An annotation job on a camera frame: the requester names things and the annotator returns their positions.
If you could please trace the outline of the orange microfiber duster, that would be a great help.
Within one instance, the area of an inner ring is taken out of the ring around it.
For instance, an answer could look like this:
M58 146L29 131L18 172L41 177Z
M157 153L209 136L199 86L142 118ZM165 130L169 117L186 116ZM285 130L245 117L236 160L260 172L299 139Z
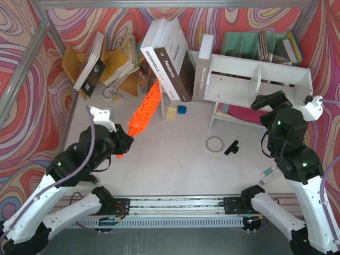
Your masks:
M156 109L162 99L162 89L160 88L160 82L155 80L151 89L145 96L140 107L133 113L132 118L128 122L129 131L128 135L134 137L135 135L143 132L149 122L151 121Z

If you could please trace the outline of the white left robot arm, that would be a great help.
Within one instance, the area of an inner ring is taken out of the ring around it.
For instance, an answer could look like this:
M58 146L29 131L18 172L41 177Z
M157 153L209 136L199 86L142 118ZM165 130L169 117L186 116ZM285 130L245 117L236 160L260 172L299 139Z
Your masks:
M1 253L38 254L61 230L89 215L124 218L126 210L104 186L57 212L51 210L80 182L96 182L92 173L101 172L99 165L112 155L128 152L133 141L119 124L112 131L94 124L81 132L77 143L57 154L23 206L1 222Z

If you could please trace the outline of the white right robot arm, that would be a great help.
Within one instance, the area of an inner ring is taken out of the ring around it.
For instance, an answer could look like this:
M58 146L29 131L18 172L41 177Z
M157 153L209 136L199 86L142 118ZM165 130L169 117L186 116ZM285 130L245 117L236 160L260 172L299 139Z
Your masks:
M294 106L283 91L278 91L258 95L251 104L254 111L265 106L272 109L260 116L267 130L267 156L292 187L304 219L291 215L258 185L241 192L242 205L274 224L288 239L294 254L339 254L339 226L325 189L330 168L324 170L317 153L303 142L309 122L323 113L322 103L321 96L307 96L304 105Z

